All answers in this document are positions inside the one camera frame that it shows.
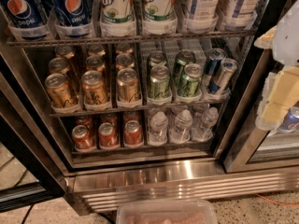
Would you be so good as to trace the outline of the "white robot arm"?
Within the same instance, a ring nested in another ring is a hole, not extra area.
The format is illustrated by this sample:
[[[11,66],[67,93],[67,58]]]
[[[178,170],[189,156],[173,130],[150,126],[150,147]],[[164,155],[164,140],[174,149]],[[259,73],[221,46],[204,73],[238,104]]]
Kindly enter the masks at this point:
[[[291,107],[299,101],[299,1],[278,24],[254,42],[260,49],[271,49],[276,62],[283,65],[266,78],[255,125],[265,131],[275,129]]]

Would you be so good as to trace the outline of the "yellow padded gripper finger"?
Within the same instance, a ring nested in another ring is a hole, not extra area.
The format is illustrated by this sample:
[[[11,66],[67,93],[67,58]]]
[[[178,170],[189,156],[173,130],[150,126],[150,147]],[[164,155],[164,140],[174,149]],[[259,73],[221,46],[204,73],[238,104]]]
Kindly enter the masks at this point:
[[[269,29],[266,33],[259,36],[254,41],[254,46],[259,49],[271,49],[276,29],[277,29],[277,27],[274,26],[271,29]]]
[[[299,101],[299,66],[287,66],[265,80],[255,125],[271,131],[284,120],[289,109]]]

